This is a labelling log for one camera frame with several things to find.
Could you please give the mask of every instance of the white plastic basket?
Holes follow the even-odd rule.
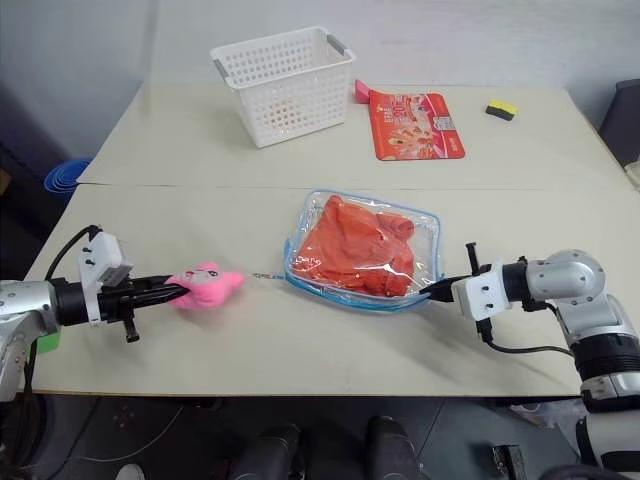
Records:
[[[258,147],[346,119],[356,56],[324,28],[234,43],[210,53]]]

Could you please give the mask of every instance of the red package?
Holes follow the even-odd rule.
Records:
[[[439,93],[369,92],[369,115],[380,160],[462,158],[465,155],[451,114]]]
[[[292,265],[296,275],[369,295],[404,296],[414,256],[413,222],[395,213],[373,213],[332,195]]]

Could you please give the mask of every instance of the orange cloth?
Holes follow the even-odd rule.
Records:
[[[407,240],[414,230],[401,215],[372,213],[332,195],[292,269],[300,277],[355,292],[404,296],[413,278]]]

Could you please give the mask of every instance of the sponge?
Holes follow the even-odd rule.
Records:
[[[489,102],[489,105],[487,105],[485,112],[504,120],[511,120],[516,113],[518,113],[518,107],[511,105],[510,103],[503,102],[502,100],[493,99]]]

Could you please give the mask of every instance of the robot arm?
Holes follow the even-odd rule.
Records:
[[[189,290],[165,285],[169,275],[132,279],[133,267],[115,237],[100,232],[78,259],[81,281],[0,282],[0,402],[13,400],[27,351],[61,326],[122,321],[127,342],[139,340],[136,308],[168,302]]]
[[[522,302],[526,311],[556,305],[556,315],[582,378],[590,411],[640,408],[640,344],[622,305],[607,293],[600,264],[580,250],[545,260],[478,266],[468,245],[472,275],[437,282],[423,290],[431,299],[455,302],[478,330],[489,317]]]
[[[552,309],[592,412],[576,426],[583,461],[640,478],[640,344],[622,305],[607,293],[600,264],[583,251],[564,250],[545,260],[520,257],[511,264],[479,266],[475,244],[467,250],[470,276],[444,279],[422,292],[435,301],[455,302],[490,345],[490,317],[513,302],[529,312]]]

